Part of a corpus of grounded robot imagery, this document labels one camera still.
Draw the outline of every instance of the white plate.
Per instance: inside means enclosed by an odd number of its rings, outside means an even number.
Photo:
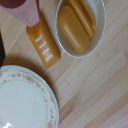
[[[0,128],[57,128],[59,111],[47,83],[18,66],[0,71]]]

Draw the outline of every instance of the table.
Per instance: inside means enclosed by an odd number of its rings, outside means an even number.
[[[55,33],[59,0],[40,0],[40,9]],[[75,59],[61,50],[61,60],[46,70],[26,34],[26,26],[0,8],[6,51],[3,65],[19,65],[39,74],[54,91],[59,128],[128,127],[128,0],[104,0],[103,40],[93,54]]]

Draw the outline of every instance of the table surface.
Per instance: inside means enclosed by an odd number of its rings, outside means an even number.
[[[40,9],[55,34],[59,0],[40,0]],[[26,34],[26,25],[0,8],[6,59],[39,74],[53,89],[59,104],[59,128],[128,127],[128,0],[104,0],[107,23],[93,54],[62,58],[46,70]]]

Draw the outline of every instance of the dark object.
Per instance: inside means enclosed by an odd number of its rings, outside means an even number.
[[[0,0],[0,5],[5,8],[17,8],[21,6],[26,0]]]
[[[3,64],[4,58],[5,58],[5,51],[4,51],[2,37],[1,37],[1,34],[0,34],[0,67]]]

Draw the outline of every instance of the white bowl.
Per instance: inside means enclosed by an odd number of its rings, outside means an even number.
[[[62,49],[70,56],[75,57],[75,58],[83,58],[88,55],[90,55],[100,44],[104,31],[105,31],[105,25],[106,25],[106,11],[105,11],[105,5],[103,0],[85,0],[90,7],[93,15],[95,16],[96,19],[96,30],[94,33],[94,37],[90,39],[90,44],[87,50],[83,53],[78,53],[77,51],[74,50],[64,33],[62,32],[59,22],[58,22],[58,13],[59,11],[66,6],[67,0],[61,0],[57,12],[56,12],[56,21],[55,21],[55,26],[56,26],[56,34],[57,38],[59,41],[60,46]]]

